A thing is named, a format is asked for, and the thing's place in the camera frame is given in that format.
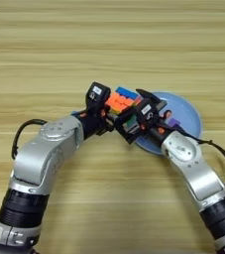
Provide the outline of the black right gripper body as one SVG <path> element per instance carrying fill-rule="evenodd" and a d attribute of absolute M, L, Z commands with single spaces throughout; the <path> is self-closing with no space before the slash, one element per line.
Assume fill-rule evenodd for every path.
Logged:
<path fill-rule="evenodd" d="M 138 118 L 139 129 L 136 133 L 138 138 L 146 137 L 153 141 L 163 141 L 168 135 L 169 130 L 163 126 L 159 118 Z"/>

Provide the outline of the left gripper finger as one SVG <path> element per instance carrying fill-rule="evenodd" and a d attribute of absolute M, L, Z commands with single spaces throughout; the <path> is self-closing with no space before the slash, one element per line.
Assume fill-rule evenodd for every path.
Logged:
<path fill-rule="evenodd" d="M 108 131 L 113 131 L 115 128 L 115 120 L 117 116 L 112 113 L 108 113 L 106 116 L 106 123 L 107 123 L 107 130 Z"/>

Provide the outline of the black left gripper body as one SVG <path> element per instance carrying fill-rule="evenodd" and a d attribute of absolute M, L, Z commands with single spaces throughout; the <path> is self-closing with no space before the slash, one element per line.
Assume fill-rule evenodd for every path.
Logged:
<path fill-rule="evenodd" d="M 114 130 L 114 126 L 108 121 L 107 117 L 102 116 L 100 113 L 90 113 L 87 110 L 80 111 L 77 113 L 77 119 L 82 125 L 85 139 L 93 135 L 101 136 Z"/>

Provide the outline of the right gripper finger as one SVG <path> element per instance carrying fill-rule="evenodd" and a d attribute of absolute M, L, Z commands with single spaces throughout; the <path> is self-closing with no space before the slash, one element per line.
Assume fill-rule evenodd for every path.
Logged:
<path fill-rule="evenodd" d="M 157 96 L 155 96 L 153 93 L 146 91 L 145 89 L 137 89 L 137 92 L 143 97 L 150 99 L 156 106 L 157 110 L 162 110 L 167 103 L 164 100 L 159 99 Z"/>
<path fill-rule="evenodd" d="M 114 122 L 115 129 L 129 143 L 133 143 L 140 135 L 140 125 L 133 110 L 118 115 Z"/>

